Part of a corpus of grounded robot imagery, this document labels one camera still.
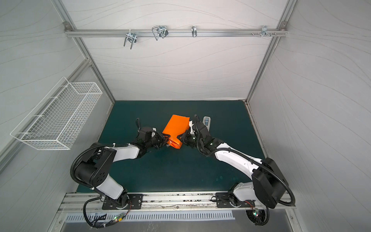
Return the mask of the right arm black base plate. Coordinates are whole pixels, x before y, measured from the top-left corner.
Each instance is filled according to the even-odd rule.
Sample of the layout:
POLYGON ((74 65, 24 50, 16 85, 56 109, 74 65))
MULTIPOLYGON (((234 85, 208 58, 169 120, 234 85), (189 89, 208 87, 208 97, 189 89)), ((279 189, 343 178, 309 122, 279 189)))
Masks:
POLYGON ((217 208, 255 208, 254 200, 240 201, 234 194, 217 192, 211 201, 216 203, 217 208))

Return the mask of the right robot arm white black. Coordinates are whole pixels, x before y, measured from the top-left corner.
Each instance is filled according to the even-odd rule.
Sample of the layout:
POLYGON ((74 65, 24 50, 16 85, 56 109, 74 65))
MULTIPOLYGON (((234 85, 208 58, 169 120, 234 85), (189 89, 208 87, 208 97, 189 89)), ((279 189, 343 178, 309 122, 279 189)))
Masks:
POLYGON ((273 159, 254 158, 210 134, 203 136, 200 132, 192 134, 188 130, 177 138, 183 144, 196 148, 202 155, 215 157, 251 179, 251 182, 237 183, 229 190, 228 199, 233 207, 240 207, 242 202, 253 200, 271 209, 277 204, 295 205, 295 195, 273 159))

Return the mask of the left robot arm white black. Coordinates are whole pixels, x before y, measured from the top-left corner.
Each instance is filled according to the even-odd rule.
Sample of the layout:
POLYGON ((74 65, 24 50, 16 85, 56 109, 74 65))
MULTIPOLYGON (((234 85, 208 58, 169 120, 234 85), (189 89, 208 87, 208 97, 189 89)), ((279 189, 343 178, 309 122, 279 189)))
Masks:
POLYGON ((70 176, 76 183, 106 196, 120 207, 128 202, 127 190, 111 176, 112 164, 141 158, 150 148, 159 149, 169 140, 168 134, 154 130, 149 135, 138 135, 125 145, 94 143, 72 162, 70 176))

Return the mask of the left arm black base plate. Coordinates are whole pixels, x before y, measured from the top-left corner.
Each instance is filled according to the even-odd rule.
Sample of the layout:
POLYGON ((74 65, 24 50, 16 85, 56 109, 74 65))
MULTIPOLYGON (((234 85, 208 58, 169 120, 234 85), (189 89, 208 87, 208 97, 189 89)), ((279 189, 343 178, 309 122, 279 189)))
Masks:
POLYGON ((142 194, 124 194, 118 199, 112 199, 105 196, 102 210, 127 210, 131 209, 141 209, 142 207, 142 194))

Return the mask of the orange wrapping paper sheet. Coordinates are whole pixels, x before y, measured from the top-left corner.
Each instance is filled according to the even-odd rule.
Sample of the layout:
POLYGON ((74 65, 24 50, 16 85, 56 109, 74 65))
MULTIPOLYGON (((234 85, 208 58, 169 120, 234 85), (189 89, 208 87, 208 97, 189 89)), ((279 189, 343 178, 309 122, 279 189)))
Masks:
POLYGON ((179 115, 172 115, 171 119, 167 123, 165 129, 163 130, 163 134, 169 135, 167 145, 175 148, 180 149, 182 146, 182 142, 177 137, 182 135, 189 129, 189 117, 179 116, 179 115))

